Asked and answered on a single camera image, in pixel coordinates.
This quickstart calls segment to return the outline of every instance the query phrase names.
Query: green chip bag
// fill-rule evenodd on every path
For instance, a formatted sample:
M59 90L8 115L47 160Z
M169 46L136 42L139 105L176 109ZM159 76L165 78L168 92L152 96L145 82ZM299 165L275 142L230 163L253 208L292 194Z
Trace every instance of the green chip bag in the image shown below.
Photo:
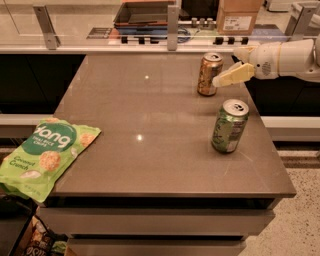
M43 202L55 182L100 134L99 128L43 119L34 133L0 166L0 183L7 194Z

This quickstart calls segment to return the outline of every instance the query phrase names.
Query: soda can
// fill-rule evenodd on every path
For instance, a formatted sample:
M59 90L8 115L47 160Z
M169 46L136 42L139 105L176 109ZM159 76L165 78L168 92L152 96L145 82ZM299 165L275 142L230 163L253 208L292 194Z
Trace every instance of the soda can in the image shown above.
M217 115L211 143L221 153L236 150L249 116L249 107L241 100L226 100Z
M223 59L218 53L208 52L201 60L197 91L203 96L213 96L217 88L212 85L212 79L222 71Z

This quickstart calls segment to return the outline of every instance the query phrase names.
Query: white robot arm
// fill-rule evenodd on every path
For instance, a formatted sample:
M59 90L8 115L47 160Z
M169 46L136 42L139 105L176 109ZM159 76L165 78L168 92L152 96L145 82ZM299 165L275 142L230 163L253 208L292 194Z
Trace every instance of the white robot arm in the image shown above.
M213 79L216 87L258 79L275 79L293 76L299 79L320 82L320 35L313 39L275 42L258 47L239 47L234 55L244 62L236 63Z

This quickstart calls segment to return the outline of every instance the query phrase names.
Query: box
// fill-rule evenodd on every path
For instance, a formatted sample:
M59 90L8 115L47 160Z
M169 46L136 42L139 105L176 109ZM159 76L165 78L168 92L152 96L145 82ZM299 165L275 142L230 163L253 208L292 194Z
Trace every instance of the box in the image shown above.
M217 15L220 35L250 35L263 0L221 0Z

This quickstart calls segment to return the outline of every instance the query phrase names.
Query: cabinet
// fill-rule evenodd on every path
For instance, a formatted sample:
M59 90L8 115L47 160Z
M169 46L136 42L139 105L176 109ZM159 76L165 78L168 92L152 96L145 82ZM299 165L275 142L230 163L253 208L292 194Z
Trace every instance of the cabinet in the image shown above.
M0 55L0 113L53 114L84 55Z
M246 82L262 116L320 116L320 83L294 77Z

